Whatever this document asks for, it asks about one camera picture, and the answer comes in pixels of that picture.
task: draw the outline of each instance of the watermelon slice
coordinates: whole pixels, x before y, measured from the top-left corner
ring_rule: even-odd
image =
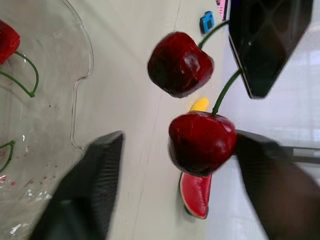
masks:
[[[206,219],[208,216],[211,179],[212,174],[209,176],[181,174],[179,186],[185,209],[196,218]]]

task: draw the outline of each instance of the tabletop surface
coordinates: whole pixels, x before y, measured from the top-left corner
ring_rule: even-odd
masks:
[[[207,222],[187,215],[178,192],[180,172],[167,144],[171,120],[200,97],[213,107],[221,89],[227,29],[204,46],[213,57],[211,80],[183,99],[175,99],[151,82],[147,62],[155,45],[172,31],[202,39],[199,20],[214,0],[72,0],[94,51],[94,71],[78,89],[75,142],[123,130],[125,142],[118,202],[109,232],[112,240],[204,239]]]

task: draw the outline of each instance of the transparent plastic bin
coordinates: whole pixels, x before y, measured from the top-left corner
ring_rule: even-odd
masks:
[[[84,24],[67,0],[0,0],[0,19],[21,36],[18,51],[39,72],[30,98],[0,75],[0,146],[15,141],[0,173],[0,239],[27,239],[58,180],[80,159],[74,142],[77,88],[93,70],[93,50]],[[13,54],[0,71],[29,91],[33,68]],[[10,147],[0,149],[0,169]]]

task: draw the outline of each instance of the cherry stem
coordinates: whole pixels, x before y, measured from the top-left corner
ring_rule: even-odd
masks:
[[[224,99],[227,91],[229,90],[229,88],[231,87],[231,85],[235,82],[235,80],[239,77],[240,74],[242,74],[242,69],[239,69],[238,71],[236,71],[233,76],[230,78],[230,80],[225,84],[224,88],[222,89],[218,99],[215,102],[215,105],[212,109],[212,116],[215,116],[220,108],[221,102]]]
[[[209,39],[216,31],[218,31],[218,30],[219,30],[220,28],[222,28],[223,26],[228,25],[229,23],[230,23],[230,21],[227,20],[227,21],[223,21],[223,22],[221,22],[220,24],[218,24],[217,26],[215,26],[214,29],[212,29],[212,31],[209,32],[209,33],[207,34],[207,36],[205,36],[204,39],[199,43],[198,47],[199,47],[200,49],[202,49],[203,46],[204,46],[204,44],[208,41],[208,39]]]
[[[13,82],[15,82],[20,88],[22,88],[23,91],[25,91],[26,94],[29,95],[30,98],[34,98],[35,97],[35,92],[37,91],[38,85],[39,85],[39,73],[38,70],[36,68],[36,66],[32,63],[32,61],[29,60],[29,58],[27,58],[26,56],[24,56],[23,54],[21,54],[20,52],[16,51],[15,54],[19,55],[20,57],[24,58],[33,68],[34,72],[35,72],[35,86],[33,88],[33,90],[30,92],[28,91],[25,86],[23,86],[17,79],[15,79],[13,76],[0,71],[0,75],[3,75],[5,77],[7,77],[8,79],[12,80]]]
[[[6,161],[6,163],[4,164],[4,166],[0,169],[0,173],[2,173],[6,167],[9,165],[11,159],[12,159],[12,155],[14,154],[14,145],[16,144],[15,141],[10,141],[2,146],[0,146],[0,149],[3,149],[7,146],[10,146],[10,154],[9,154],[9,157],[8,157],[8,160]]]

